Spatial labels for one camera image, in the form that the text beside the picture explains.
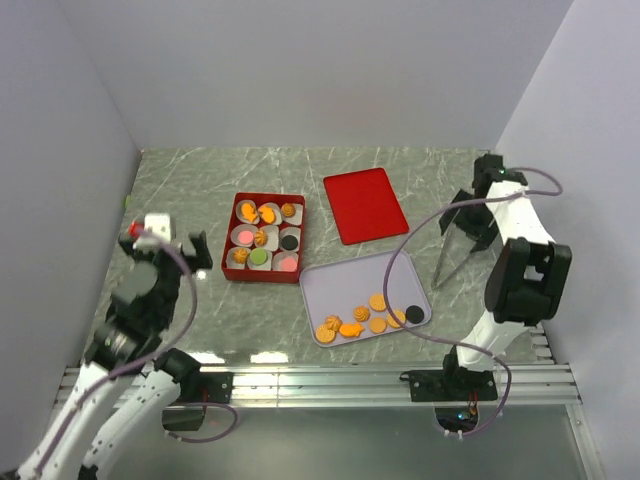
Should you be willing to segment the pink round cookie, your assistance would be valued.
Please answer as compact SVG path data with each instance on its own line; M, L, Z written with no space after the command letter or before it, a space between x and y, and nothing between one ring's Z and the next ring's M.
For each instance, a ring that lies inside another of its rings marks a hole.
M298 261L292 256L284 257L279 263L279 268L281 271L295 272L298 268Z
M237 234L240 245L251 245L254 242L254 233L251 230L242 230Z

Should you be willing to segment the green round cookie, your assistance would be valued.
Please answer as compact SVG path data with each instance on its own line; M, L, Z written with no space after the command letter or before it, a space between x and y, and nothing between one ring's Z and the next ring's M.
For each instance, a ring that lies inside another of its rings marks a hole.
M254 265L260 266L267 262L269 255L265 249L256 248L250 252L249 259Z

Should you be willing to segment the red cookie box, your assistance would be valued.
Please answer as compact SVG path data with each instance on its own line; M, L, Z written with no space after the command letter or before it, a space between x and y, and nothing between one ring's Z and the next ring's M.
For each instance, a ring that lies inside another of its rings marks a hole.
M297 283L305 215L306 202L300 194L236 194L221 259L226 280Z

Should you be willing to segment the red box lid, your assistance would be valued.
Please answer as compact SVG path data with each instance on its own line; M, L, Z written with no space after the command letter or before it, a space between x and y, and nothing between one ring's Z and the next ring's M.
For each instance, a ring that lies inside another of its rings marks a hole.
M409 231L384 168L327 176L323 184L343 245L403 235Z

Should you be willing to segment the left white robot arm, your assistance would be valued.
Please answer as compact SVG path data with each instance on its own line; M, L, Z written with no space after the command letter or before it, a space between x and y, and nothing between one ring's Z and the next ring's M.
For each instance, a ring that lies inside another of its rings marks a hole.
M175 241L167 213L148 213L118 243L133 267L111 293L106 320L94 333L71 393L31 455L4 479L105 479L148 424L173 403L230 413L233 376L208 383L200 363L162 341L183 280L212 268L205 232L192 233L193 254Z

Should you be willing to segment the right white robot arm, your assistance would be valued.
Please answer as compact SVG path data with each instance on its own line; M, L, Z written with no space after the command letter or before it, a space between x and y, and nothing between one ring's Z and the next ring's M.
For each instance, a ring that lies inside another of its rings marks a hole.
M557 313L573 255L542 225L525 173L506 167L500 155L477 158L471 191L459 191L438 221L446 241L453 230L471 239L472 254L496 239L502 249L486 282L485 311L471 332L452 346L441 369L402 374L414 402L497 399L497 356L528 328Z

